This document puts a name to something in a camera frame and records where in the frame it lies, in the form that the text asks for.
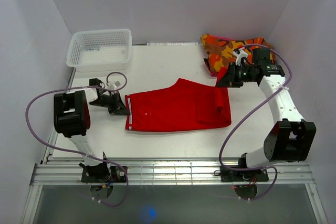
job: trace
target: orange camouflage fabric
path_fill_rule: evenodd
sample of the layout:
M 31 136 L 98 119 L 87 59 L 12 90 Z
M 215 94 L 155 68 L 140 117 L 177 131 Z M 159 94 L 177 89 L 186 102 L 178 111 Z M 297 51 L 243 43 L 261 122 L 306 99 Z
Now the orange camouflage fabric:
M 223 37 L 214 37 L 209 34 L 201 37 L 203 47 L 208 54 L 208 58 L 204 59 L 206 66 L 211 72 L 212 76 L 217 76 L 217 73 L 222 67 L 228 67 L 230 62 L 236 61 L 236 56 L 233 54 L 233 50 L 238 46 L 245 44 L 261 44 L 269 48 L 272 45 L 267 43 L 263 38 L 246 39 L 246 40 L 231 40 Z M 244 48 L 247 53 L 247 60 L 252 62 L 252 50 L 257 46 L 250 46 Z M 271 53 L 271 60 L 274 62 L 275 55 Z

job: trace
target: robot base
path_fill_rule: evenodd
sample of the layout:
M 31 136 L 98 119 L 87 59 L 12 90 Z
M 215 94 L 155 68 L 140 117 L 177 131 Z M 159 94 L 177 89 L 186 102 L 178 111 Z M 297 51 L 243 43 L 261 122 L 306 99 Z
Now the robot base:
M 123 166 L 123 168 L 126 171 L 128 169 L 127 166 Z M 120 168 L 118 168 L 117 166 L 111 166 L 110 170 L 111 170 L 111 176 L 114 180 L 113 183 L 125 183 L 126 182 L 125 174 Z M 104 182 L 92 176 L 89 176 L 89 174 L 87 173 L 85 169 L 83 169 L 81 182 L 83 183 L 107 183 L 107 181 Z
M 257 182 L 267 182 L 268 174 L 266 170 L 251 170 L 246 172 L 237 172 L 220 168 L 222 182 L 249 182 L 257 176 Z

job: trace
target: glass panel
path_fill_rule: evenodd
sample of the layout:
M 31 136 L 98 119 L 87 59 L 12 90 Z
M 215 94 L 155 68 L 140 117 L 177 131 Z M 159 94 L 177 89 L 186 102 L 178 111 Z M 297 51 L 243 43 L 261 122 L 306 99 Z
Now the glass panel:
M 124 190 L 115 186 L 107 201 Z M 238 200 L 230 185 L 130 186 L 117 208 L 80 194 L 90 196 L 90 186 L 43 186 L 34 223 L 317 223 L 305 185 L 275 185 L 252 202 Z

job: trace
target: metal frame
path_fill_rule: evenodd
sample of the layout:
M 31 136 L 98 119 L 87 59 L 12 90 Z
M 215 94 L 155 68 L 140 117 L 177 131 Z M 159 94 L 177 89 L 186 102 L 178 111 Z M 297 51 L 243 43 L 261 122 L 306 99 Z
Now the metal frame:
M 79 162 L 48 162 L 37 165 L 32 176 L 32 185 L 82 185 L 80 182 L 82 168 Z M 214 175 L 219 170 L 218 161 L 121 161 L 128 167 L 130 185 L 222 185 L 244 184 L 222 183 Z M 226 165 L 237 165 L 237 161 L 224 161 Z M 278 169 L 277 184 L 312 184 L 312 172 L 308 163 L 286 163 L 276 165 Z M 275 172 L 268 170 L 270 184 Z
M 43 186 L 31 186 L 28 193 L 26 208 L 22 217 L 22 224 L 31 224 L 34 221 L 38 202 Z
M 316 190 L 316 184 L 306 184 L 306 189 L 307 189 L 308 197 L 310 199 L 310 203 L 313 208 L 317 223 L 318 224 L 328 223 L 326 215 L 323 211 L 320 197 Z

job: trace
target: white table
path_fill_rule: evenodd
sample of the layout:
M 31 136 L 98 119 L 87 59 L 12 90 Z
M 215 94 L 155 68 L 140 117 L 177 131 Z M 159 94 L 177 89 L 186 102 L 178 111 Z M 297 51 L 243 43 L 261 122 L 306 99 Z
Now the white table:
M 178 78 L 214 86 L 204 65 L 206 53 L 202 46 L 133 46 L 132 63 L 122 72 L 128 77 L 128 85 L 120 91 L 124 95 L 170 87 Z M 87 86 L 90 78 L 105 82 L 108 72 L 76 72 L 73 87 Z M 110 81 L 123 78 L 112 75 Z M 146 133 L 125 130 L 126 116 L 110 116 L 106 108 L 89 106 L 91 128 L 87 132 L 89 145 L 103 150 L 107 157 L 130 159 L 188 159 L 215 158 L 230 130 L 251 109 L 265 99 L 256 83 L 246 83 L 242 88 L 229 89 L 232 124 L 213 130 L 176 133 Z M 232 136 L 223 157 L 240 157 L 263 145 L 273 127 L 272 115 L 266 105 L 252 115 Z M 56 146 L 75 150 L 75 146 L 63 135 L 58 135 Z M 78 154 L 54 150 L 53 158 L 69 159 Z

